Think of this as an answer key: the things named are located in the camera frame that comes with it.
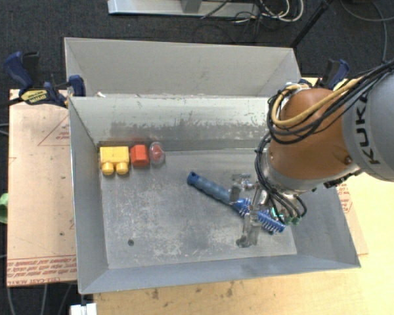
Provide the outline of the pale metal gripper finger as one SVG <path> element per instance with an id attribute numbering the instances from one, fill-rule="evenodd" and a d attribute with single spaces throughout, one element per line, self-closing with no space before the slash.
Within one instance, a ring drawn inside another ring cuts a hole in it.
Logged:
<path id="1" fill-rule="evenodd" d="M 230 201 L 235 202 L 243 191 L 250 191 L 255 188 L 250 173 L 239 173 L 232 175 L 233 184 L 230 188 Z"/>
<path id="2" fill-rule="evenodd" d="M 258 242 L 259 232 L 261 230 L 261 222 L 257 213 L 252 211 L 244 215 L 244 225 L 242 235 L 236 240 L 238 247 L 250 247 Z"/>

